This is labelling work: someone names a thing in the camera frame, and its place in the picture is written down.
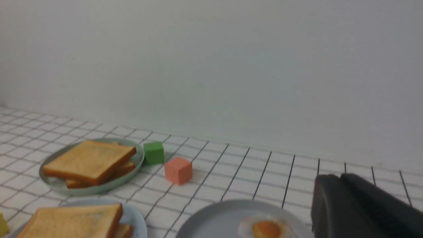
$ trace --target orange cube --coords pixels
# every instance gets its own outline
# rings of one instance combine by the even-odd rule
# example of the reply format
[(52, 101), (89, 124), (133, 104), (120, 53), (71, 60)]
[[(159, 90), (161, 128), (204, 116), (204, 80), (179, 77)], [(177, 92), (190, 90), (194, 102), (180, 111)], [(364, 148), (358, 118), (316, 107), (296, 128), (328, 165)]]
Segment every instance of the orange cube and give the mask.
[(182, 185), (192, 179), (192, 163), (177, 157), (165, 164), (166, 179), (177, 185)]

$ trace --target egg yolk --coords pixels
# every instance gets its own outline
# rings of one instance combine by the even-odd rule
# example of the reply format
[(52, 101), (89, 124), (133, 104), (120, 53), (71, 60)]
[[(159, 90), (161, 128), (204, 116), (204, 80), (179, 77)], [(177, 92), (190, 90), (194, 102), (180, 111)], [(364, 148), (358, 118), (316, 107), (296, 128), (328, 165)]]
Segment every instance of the egg yolk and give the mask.
[(279, 238), (283, 230), (274, 221), (259, 221), (253, 225), (253, 234), (255, 238)]

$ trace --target white wall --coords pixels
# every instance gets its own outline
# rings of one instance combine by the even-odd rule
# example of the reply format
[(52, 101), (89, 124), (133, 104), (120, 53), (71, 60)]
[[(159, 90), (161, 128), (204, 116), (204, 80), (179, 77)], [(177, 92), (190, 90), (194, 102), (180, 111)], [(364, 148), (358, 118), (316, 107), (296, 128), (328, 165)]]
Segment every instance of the white wall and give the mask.
[(8, 106), (423, 171), (419, 0), (2, 0)]

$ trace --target bread slice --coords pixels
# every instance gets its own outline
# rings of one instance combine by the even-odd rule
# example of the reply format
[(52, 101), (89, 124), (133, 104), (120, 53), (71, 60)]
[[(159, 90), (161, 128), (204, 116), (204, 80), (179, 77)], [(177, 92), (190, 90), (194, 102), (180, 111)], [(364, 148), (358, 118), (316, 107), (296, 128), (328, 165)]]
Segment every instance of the bread slice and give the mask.
[(128, 224), (119, 224), (113, 238), (131, 238), (134, 234), (134, 228)]
[(136, 153), (135, 147), (84, 141), (43, 166), (44, 176), (102, 184)]
[[(131, 172), (132, 170), (135, 169), (135, 164), (132, 161), (128, 161), (126, 162), (124, 165), (118, 167), (116, 169), (116, 171), (113, 172), (113, 174), (106, 180), (106, 182), (108, 181), (112, 181), (114, 179), (117, 179), (119, 177), (122, 177), (126, 174), (128, 174), (129, 172)], [(78, 180), (73, 180), (73, 179), (66, 179), (66, 187), (68, 188), (88, 188), (91, 187), (90, 184), (78, 181)]]
[(113, 238), (123, 213), (121, 203), (39, 208), (17, 238)]

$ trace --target gray plate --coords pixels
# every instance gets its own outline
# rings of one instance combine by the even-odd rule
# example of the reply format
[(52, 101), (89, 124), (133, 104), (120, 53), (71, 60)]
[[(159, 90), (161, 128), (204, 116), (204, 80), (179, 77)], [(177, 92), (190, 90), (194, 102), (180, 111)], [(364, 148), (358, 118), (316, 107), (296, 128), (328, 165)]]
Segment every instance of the gray plate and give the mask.
[(67, 188), (64, 180), (61, 180), (55, 177), (45, 177), (42, 170), (43, 166), (55, 160), (56, 158), (68, 152), (70, 149), (72, 149), (73, 147), (79, 144), (79, 143), (76, 143), (76, 144), (72, 144), (72, 145), (64, 147), (63, 149), (57, 151), (56, 153), (52, 154), (51, 156), (47, 157), (44, 160), (44, 162), (40, 166), (40, 171), (39, 171), (41, 181), (43, 181), (48, 187), (50, 187), (53, 191), (57, 193), (73, 195), (73, 196), (87, 196), (92, 194), (103, 193), (119, 185), (122, 185), (128, 180), (132, 179), (140, 170), (144, 161), (144, 150), (141, 146), (139, 146), (135, 142), (121, 139), (121, 138), (102, 138), (102, 139), (95, 139), (92, 141), (107, 142), (107, 143), (112, 143), (114, 141), (117, 141), (118, 143), (122, 145), (134, 146), (137, 149), (137, 153), (131, 157), (131, 161), (134, 162), (136, 166), (135, 169), (129, 172), (128, 174), (122, 177), (119, 177), (115, 180), (112, 180), (110, 182), (104, 183), (99, 186), (92, 186), (89, 188)]
[[(60, 205), (60, 207), (77, 207), (77, 206), (89, 206), (89, 205), (103, 205), (103, 204), (112, 204), (119, 203), (118, 201), (106, 200), (106, 199), (85, 199), (76, 202), (66, 203)], [(142, 216), (141, 212), (128, 204), (122, 204), (124, 208), (124, 215), (122, 216), (119, 223), (130, 224), (134, 227), (134, 235), (132, 238), (147, 238), (147, 225)], [(22, 231), (26, 224), (19, 227), (9, 238), (16, 238), (18, 234)]]
[(285, 220), (298, 238), (313, 238), (310, 228), (290, 212), (252, 200), (230, 200), (205, 207), (184, 223), (176, 238), (239, 238), (241, 220), (258, 213)]

